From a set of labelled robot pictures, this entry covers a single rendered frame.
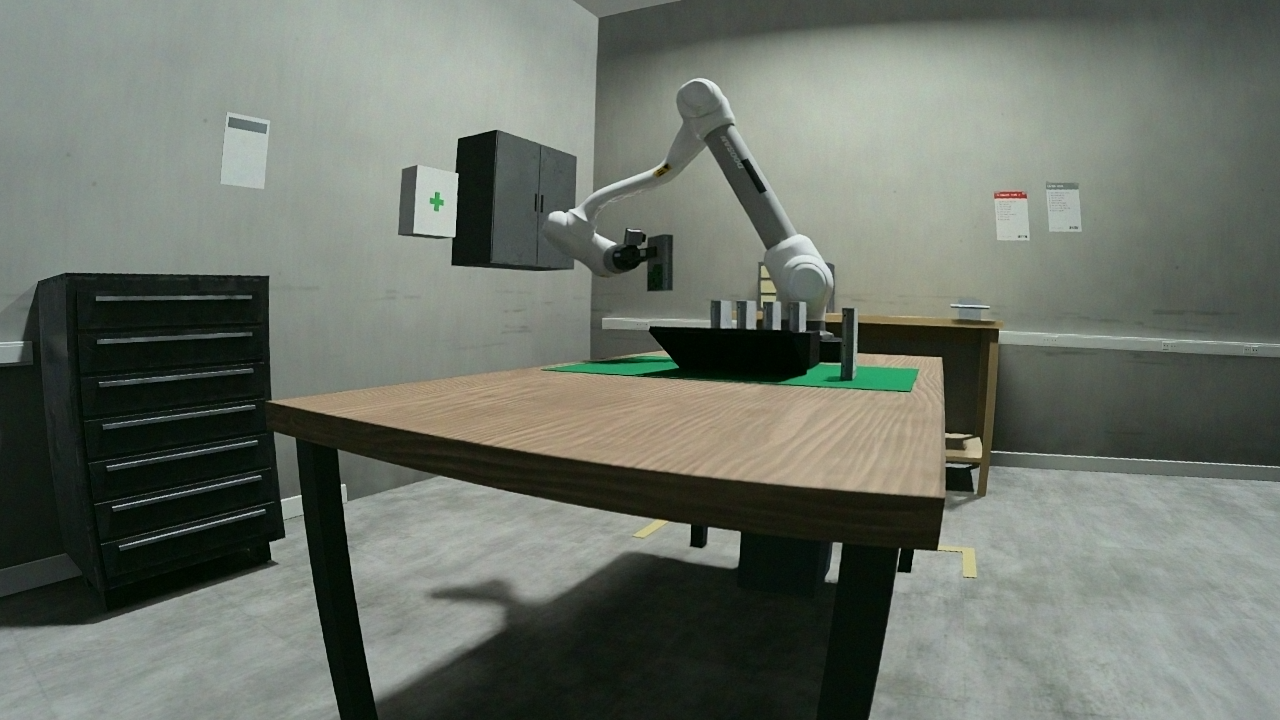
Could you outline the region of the black-framed status display screen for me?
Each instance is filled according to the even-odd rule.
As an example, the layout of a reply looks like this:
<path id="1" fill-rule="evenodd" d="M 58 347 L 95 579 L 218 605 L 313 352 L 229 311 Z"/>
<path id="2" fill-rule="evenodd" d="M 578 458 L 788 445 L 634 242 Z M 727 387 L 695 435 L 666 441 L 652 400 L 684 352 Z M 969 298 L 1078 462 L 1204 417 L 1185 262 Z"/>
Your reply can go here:
<path id="1" fill-rule="evenodd" d="M 806 374 L 792 331 L 650 325 L 649 332 L 678 368 Z"/>

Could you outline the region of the green mat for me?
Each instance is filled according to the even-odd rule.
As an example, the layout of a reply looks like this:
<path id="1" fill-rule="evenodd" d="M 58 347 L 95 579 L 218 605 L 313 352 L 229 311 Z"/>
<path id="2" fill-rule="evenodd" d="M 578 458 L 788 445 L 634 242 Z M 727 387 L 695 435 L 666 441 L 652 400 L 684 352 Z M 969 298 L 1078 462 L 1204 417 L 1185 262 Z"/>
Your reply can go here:
<path id="1" fill-rule="evenodd" d="M 840 389 L 876 389 L 911 392 L 919 369 L 913 368 L 870 368 L 856 370 L 852 380 L 840 380 L 840 372 L 820 372 L 814 374 L 788 374 L 768 372 L 730 372 L 678 368 L 672 357 L 637 356 L 622 357 L 599 363 L 584 363 L 570 366 L 547 368 L 545 372 L 575 372 L 605 375 L 636 375 L 685 380 L 718 380 L 733 383 L 804 386 Z M 780 383 L 780 384 L 774 384 Z M 847 388 L 849 387 L 849 388 Z"/>

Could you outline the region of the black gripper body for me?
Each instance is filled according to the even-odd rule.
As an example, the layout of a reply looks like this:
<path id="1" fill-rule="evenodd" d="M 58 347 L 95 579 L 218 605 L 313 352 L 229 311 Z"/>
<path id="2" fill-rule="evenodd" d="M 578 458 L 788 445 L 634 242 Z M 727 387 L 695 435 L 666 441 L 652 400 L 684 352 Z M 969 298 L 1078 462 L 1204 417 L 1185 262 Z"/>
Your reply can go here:
<path id="1" fill-rule="evenodd" d="M 626 245 L 623 245 L 623 246 L 620 246 L 620 247 L 614 249 L 614 251 L 616 250 L 621 251 L 621 250 L 628 250 L 628 249 L 626 249 Z M 636 261 L 635 263 L 628 263 L 628 260 L 631 260 L 631 259 L 632 258 L 616 260 L 614 259 L 614 252 L 612 255 L 612 260 L 614 263 L 614 266 L 617 266 L 620 270 L 632 270 L 632 269 L 635 269 L 635 268 L 637 268 L 640 265 L 640 263 L 636 263 Z"/>

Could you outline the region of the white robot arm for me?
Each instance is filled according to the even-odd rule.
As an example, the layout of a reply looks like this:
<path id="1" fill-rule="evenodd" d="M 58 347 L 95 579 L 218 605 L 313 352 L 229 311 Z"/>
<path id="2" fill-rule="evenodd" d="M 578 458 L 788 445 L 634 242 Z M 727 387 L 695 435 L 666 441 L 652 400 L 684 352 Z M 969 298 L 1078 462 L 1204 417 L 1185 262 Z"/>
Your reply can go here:
<path id="1" fill-rule="evenodd" d="M 643 174 L 598 190 L 573 210 L 550 213 L 541 227 L 545 238 L 595 275 L 614 277 L 630 272 L 614 266 L 614 249 L 622 245 L 637 249 L 645 242 L 646 234 L 641 229 L 626 228 L 625 243 L 616 246 L 595 233 L 596 214 L 611 202 L 673 181 L 708 146 L 768 250 L 764 265 L 774 284 L 776 302 L 781 302 L 781 319 L 788 319 L 788 307 L 786 305 L 806 302 L 806 331 L 820 331 L 820 340 L 823 334 L 824 340 L 835 338 L 835 334 L 826 332 L 826 322 L 820 322 L 826 320 L 824 306 L 833 292 L 829 268 L 812 240 L 794 229 L 735 128 L 730 102 L 721 88 L 709 79 L 689 81 L 678 88 L 676 105 L 686 123 L 680 127 L 664 161 Z"/>

